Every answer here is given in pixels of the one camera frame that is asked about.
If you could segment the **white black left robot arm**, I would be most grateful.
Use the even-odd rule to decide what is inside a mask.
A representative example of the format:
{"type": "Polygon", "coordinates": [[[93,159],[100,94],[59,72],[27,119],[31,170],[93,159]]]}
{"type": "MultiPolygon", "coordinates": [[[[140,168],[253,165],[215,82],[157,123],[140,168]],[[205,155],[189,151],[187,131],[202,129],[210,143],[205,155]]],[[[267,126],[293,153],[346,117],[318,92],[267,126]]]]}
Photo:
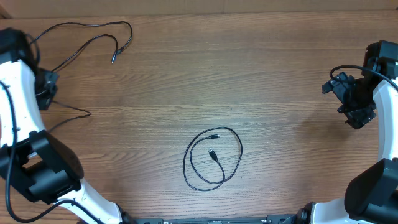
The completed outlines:
{"type": "Polygon", "coordinates": [[[54,102],[59,75],[39,67],[34,42],[21,30],[1,31],[1,177],[7,211],[20,223],[37,221],[57,207],[85,223],[134,223],[85,180],[76,154],[44,126],[40,112],[54,102]],[[32,218],[19,217],[12,209],[11,189],[49,208],[32,218]]]}

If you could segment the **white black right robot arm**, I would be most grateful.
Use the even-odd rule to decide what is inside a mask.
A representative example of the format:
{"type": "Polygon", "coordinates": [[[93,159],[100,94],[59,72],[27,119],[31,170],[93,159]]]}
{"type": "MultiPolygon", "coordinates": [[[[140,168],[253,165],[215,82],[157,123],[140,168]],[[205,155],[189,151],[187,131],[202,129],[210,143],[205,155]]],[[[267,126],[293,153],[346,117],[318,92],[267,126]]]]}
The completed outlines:
{"type": "Polygon", "coordinates": [[[337,111],[355,130],[377,128],[377,159],[354,177],[342,197],[310,202],[280,223],[397,223],[397,43],[366,47],[362,65],[332,68],[322,93],[340,102],[337,111]]]}

